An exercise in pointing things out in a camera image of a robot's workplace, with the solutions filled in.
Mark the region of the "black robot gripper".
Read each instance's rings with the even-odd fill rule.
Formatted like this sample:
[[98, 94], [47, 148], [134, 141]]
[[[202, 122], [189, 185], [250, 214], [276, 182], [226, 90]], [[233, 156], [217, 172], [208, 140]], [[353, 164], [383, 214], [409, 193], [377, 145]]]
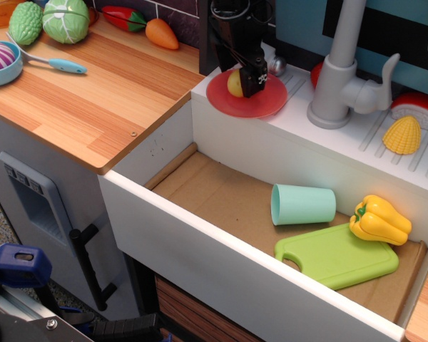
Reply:
[[265, 89], [268, 67], [261, 43], [268, 29], [267, 1], [212, 1], [211, 39], [222, 72], [240, 64], [245, 98]]

